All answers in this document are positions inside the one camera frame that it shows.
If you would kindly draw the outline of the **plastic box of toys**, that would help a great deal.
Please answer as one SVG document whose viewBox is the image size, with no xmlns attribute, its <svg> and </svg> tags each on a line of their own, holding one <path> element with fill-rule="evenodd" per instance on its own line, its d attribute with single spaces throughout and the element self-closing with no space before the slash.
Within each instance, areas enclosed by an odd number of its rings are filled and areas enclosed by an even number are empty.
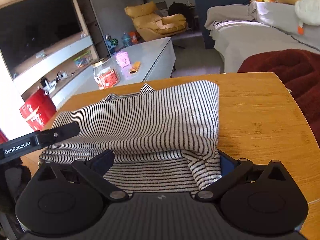
<svg viewBox="0 0 320 240">
<path fill-rule="evenodd" d="M 82 55 L 78 56 L 73 60 L 75 66 L 77 68 L 82 68 L 89 64 L 93 60 L 92 54 L 90 51 L 86 51 Z"/>
</svg>

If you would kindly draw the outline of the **orange bag on floor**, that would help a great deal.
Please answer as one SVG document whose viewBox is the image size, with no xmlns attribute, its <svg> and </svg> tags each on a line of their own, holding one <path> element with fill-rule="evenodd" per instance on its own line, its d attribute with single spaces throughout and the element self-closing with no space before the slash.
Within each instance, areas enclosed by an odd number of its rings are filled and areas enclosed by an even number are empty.
<svg viewBox="0 0 320 240">
<path fill-rule="evenodd" d="M 137 33 L 135 31 L 129 32 L 129 36 L 131 38 L 132 44 L 138 44 L 138 37 L 137 37 Z"/>
</svg>

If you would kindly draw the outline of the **white goose plush toy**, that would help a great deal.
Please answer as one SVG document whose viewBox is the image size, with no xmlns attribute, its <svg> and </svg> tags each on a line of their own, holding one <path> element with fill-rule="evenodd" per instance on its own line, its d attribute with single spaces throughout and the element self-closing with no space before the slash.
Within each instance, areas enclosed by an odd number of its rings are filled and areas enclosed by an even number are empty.
<svg viewBox="0 0 320 240">
<path fill-rule="evenodd" d="M 299 35 L 304 34 L 304 24 L 319 26 L 319 0 L 299 0 L 295 3 L 295 12 L 299 19 Z"/>
</svg>

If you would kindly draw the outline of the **grey sofa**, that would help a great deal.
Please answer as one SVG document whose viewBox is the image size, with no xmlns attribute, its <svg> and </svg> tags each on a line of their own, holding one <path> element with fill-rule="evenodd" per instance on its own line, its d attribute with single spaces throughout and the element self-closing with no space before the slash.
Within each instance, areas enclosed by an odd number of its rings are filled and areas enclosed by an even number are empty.
<svg viewBox="0 0 320 240">
<path fill-rule="evenodd" d="M 304 34 L 299 35 L 294 5 L 255 3 L 254 20 L 221 22 L 209 30 L 226 73 L 236 73 L 245 59 L 255 54 L 286 49 L 319 53 L 319 27 L 305 24 Z"/>
</svg>

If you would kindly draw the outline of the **blue robot toy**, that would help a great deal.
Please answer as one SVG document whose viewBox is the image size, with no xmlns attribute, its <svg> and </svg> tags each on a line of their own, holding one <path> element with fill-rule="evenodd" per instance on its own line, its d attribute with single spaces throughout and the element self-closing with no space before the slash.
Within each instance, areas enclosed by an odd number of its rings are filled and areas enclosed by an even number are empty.
<svg viewBox="0 0 320 240">
<path fill-rule="evenodd" d="M 116 38 L 112 38 L 110 34 L 106 34 L 105 43 L 107 45 L 109 54 L 113 56 L 116 53 L 116 47 L 119 44 L 119 41 Z"/>
</svg>

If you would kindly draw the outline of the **glass jar red label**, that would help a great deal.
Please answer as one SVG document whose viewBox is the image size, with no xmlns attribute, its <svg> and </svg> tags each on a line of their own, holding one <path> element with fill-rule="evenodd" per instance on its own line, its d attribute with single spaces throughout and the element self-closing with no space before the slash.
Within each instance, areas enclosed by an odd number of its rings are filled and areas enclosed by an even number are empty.
<svg viewBox="0 0 320 240">
<path fill-rule="evenodd" d="M 102 58 L 93 64 L 93 77 L 100 90 L 117 85 L 120 77 L 117 74 L 117 64 L 111 59 Z"/>
</svg>

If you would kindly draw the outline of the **white tv cabinet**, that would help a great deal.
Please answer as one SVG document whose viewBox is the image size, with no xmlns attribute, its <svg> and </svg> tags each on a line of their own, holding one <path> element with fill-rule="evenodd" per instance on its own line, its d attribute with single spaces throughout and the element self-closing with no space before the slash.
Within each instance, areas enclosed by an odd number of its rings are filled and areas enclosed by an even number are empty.
<svg viewBox="0 0 320 240">
<path fill-rule="evenodd" d="M 8 139 L 31 132 L 20 108 L 41 80 L 67 74 L 50 91 L 56 107 L 85 90 L 90 61 L 109 55 L 91 0 L 1 0 L 1 130 Z"/>
</svg>

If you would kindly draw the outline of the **dark red fleece jacket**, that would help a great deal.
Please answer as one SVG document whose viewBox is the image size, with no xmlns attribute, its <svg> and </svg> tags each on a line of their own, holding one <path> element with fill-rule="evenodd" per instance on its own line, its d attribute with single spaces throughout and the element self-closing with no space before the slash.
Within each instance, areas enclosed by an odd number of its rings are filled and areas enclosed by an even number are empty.
<svg viewBox="0 0 320 240">
<path fill-rule="evenodd" d="M 248 57 L 239 73 L 275 73 L 305 116 L 316 141 L 319 142 L 320 83 L 319 54 L 307 50 L 270 51 Z"/>
</svg>

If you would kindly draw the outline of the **beige blanket on sofa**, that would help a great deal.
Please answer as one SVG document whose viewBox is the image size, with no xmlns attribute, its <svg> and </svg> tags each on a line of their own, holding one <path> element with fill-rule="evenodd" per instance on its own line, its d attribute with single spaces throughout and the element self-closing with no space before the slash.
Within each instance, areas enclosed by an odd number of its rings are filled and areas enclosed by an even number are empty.
<svg viewBox="0 0 320 240">
<path fill-rule="evenodd" d="M 214 25 L 226 21 L 252 21 L 256 15 L 256 3 L 249 5 L 233 4 L 211 7 L 207 10 L 204 27 L 213 30 Z"/>
</svg>

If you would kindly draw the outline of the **blue water bottle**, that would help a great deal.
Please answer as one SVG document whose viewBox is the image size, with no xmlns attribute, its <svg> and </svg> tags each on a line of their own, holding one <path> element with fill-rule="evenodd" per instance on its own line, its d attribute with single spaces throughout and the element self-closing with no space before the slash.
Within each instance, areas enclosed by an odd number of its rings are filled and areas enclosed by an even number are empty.
<svg viewBox="0 0 320 240">
<path fill-rule="evenodd" d="M 122 40 L 125 48 L 132 46 L 131 36 L 129 34 L 127 34 L 126 32 L 123 32 L 121 40 Z"/>
</svg>

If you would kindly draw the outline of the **orange snack packet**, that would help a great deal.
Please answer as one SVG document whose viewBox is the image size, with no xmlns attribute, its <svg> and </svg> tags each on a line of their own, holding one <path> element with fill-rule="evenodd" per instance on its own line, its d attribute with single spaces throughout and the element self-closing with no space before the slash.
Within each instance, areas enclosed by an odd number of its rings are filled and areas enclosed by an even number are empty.
<svg viewBox="0 0 320 240">
<path fill-rule="evenodd" d="M 140 65 L 140 61 L 136 61 L 135 63 L 131 64 L 130 74 L 135 74 L 136 72 L 138 72 Z"/>
</svg>

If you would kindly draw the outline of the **grey striped garment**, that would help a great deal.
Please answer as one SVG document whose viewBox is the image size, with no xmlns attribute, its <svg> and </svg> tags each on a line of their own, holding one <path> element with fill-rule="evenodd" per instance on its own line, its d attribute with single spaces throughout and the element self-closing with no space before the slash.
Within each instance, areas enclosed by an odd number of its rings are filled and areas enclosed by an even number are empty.
<svg viewBox="0 0 320 240">
<path fill-rule="evenodd" d="M 76 111 L 61 112 L 53 127 L 71 122 L 80 133 L 46 148 L 39 162 L 70 164 L 105 150 L 114 164 L 104 178 L 127 193 L 196 193 L 222 176 L 219 87 L 201 80 L 138 93 L 110 94 Z"/>
</svg>

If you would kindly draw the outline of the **red round appliance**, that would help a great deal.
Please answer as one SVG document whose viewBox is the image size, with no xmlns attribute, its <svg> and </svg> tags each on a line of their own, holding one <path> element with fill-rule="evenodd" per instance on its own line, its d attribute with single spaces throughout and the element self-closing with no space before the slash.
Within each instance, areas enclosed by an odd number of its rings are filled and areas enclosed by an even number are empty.
<svg viewBox="0 0 320 240">
<path fill-rule="evenodd" d="M 20 114 L 34 130 L 40 131 L 55 115 L 56 107 L 46 90 L 39 88 L 20 108 Z"/>
</svg>

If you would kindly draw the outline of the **black television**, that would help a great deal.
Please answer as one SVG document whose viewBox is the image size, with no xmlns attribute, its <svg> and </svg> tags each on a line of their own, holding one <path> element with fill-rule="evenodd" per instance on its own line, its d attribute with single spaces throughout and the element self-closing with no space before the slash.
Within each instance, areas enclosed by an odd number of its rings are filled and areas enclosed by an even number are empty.
<svg viewBox="0 0 320 240">
<path fill-rule="evenodd" d="M 1 52 L 10 75 L 40 51 L 82 31 L 73 0 L 23 0 L 1 9 Z"/>
</svg>

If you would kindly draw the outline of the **pink small box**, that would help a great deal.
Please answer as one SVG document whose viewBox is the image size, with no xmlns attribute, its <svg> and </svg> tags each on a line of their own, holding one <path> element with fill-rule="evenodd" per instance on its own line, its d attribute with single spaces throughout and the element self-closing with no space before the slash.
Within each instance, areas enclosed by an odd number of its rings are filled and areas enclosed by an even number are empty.
<svg viewBox="0 0 320 240">
<path fill-rule="evenodd" d="M 116 61 L 121 68 L 127 67 L 131 64 L 129 55 L 126 51 L 117 52 Z"/>
</svg>

